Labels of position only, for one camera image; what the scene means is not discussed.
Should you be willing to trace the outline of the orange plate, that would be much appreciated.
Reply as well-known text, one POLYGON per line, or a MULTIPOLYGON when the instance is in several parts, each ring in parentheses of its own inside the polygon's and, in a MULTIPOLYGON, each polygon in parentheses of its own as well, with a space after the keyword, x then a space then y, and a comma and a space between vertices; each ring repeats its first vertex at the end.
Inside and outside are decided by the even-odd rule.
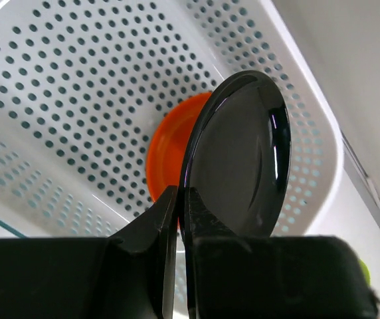
POLYGON ((166 187, 179 185, 187 143, 210 97, 210 92, 204 92, 180 102, 157 127, 145 161, 147 186, 153 201, 159 199, 166 187))

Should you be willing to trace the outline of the black plate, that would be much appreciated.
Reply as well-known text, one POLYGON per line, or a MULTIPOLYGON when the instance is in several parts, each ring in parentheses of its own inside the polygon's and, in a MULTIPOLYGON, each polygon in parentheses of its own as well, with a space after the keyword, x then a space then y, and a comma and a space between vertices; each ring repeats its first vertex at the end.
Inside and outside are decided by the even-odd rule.
POLYGON ((280 89, 265 73, 240 71, 210 95, 185 149, 179 193, 196 195, 228 230, 269 237, 286 193, 290 121, 280 89))

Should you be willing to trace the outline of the green plate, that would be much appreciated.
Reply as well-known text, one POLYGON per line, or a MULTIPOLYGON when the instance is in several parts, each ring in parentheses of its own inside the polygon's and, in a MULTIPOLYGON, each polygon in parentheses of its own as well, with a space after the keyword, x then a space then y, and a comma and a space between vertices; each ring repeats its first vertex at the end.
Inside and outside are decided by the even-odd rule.
POLYGON ((363 276, 366 280, 366 283, 368 285, 370 285, 371 284, 371 277, 370 277, 370 273, 369 273, 369 269, 367 268, 367 265, 361 259, 359 259, 359 265, 362 269, 363 276))

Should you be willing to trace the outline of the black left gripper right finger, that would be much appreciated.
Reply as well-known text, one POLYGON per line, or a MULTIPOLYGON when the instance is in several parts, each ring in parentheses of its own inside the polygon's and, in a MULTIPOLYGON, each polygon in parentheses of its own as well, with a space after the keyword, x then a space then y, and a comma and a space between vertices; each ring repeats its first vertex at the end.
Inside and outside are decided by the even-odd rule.
POLYGON ((378 318, 354 250, 327 236, 244 237, 185 193, 190 318, 378 318))

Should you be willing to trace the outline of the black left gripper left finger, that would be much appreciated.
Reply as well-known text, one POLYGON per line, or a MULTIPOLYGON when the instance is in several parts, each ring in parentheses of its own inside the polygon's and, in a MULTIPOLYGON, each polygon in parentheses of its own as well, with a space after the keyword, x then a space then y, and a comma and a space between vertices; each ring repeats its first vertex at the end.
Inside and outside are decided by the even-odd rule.
POLYGON ((177 188, 110 237, 0 239, 0 318, 171 318, 177 188))

